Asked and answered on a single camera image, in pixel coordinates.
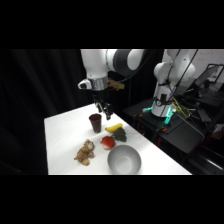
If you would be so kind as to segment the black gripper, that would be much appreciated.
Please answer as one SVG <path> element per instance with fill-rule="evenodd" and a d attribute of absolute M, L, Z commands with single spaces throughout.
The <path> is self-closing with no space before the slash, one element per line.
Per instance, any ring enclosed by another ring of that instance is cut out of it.
<path fill-rule="evenodd" d="M 100 113 L 103 113 L 103 108 L 106 107 L 106 119 L 110 120 L 111 115 L 113 114 L 113 108 L 111 104 L 107 104 L 107 100 L 108 100 L 107 90 L 94 91 L 93 98 L 94 98 L 94 103 L 98 107 L 98 110 Z"/>

